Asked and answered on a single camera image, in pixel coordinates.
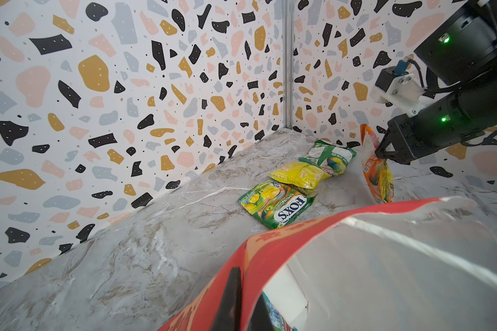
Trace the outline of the orange fruits candy packet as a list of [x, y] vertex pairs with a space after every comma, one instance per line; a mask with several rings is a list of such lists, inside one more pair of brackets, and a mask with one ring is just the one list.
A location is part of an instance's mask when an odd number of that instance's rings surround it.
[[367, 124], [360, 125], [360, 138], [363, 147], [363, 175], [370, 192], [378, 204], [391, 203], [394, 196], [393, 176], [387, 160], [376, 156], [379, 139]]

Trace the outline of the green snack packet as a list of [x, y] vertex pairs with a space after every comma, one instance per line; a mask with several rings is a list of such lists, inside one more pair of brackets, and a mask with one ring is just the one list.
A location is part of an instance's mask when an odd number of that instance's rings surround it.
[[351, 148], [342, 148], [317, 140], [309, 152], [299, 161], [317, 166], [327, 174], [336, 177], [345, 173], [348, 165], [356, 156]]

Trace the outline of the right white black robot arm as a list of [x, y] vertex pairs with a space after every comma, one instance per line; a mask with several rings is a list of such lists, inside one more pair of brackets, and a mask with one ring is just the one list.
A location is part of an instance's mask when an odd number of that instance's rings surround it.
[[371, 97], [402, 114], [376, 156], [409, 164], [497, 125], [497, 1], [469, 1], [415, 51], [381, 70]]

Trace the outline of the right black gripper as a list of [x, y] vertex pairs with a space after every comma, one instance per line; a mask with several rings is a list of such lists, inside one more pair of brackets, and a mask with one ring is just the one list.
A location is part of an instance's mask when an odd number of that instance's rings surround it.
[[497, 125], [497, 77], [475, 81], [439, 99], [416, 116], [406, 114], [388, 122], [376, 148], [378, 159], [399, 164], [434, 154], [483, 134]]

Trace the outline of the red paper gift bag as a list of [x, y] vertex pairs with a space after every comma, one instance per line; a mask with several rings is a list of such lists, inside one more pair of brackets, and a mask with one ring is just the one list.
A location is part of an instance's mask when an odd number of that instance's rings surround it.
[[295, 330], [497, 330], [497, 238], [475, 201], [375, 205], [249, 237], [164, 330], [210, 330], [230, 270]]

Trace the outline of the yellow snack packet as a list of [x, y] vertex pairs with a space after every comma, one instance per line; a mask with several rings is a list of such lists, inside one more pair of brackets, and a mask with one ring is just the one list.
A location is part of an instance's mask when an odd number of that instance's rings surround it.
[[314, 195], [321, 181], [331, 175], [316, 165], [303, 161], [293, 161], [273, 171], [270, 178], [291, 186], [305, 195]]

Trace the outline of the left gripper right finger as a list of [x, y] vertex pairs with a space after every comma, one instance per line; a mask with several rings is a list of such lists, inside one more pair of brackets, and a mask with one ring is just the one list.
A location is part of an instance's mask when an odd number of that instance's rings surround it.
[[273, 325], [266, 303], [263, 299], [258, 299], [250, 322], [248, 324], [248, 331], [273, 331]]

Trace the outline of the teal mint candy packet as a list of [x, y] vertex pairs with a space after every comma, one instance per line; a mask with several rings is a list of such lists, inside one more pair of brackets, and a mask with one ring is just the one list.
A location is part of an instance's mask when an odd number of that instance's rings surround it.
[[284, 317], [278, 312], [277, 308], [271, 303], [270, 299], [266, 294], [262, 293], [266, 309], [269, 314], [269, 318], [271, 320], [271, 325], [273, 330], [276, 331], [294, 331], [295, 328], [292, 328], [284, 319]]

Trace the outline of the green mango tea candy packet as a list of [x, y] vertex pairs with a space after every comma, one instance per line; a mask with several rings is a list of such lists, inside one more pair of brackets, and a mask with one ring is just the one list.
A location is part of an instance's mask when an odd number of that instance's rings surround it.
[[274, 230], [293, 223], [312, 205], [314, 198], [270, 179], [243, 194], [238, 203], [252, 217]]

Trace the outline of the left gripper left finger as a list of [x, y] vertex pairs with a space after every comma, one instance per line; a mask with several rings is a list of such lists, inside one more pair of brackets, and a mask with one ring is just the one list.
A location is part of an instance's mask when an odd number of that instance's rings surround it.
[[242, 276], [239, 267], [230, 270], [211, 331], [238, 331], [242, 307]]

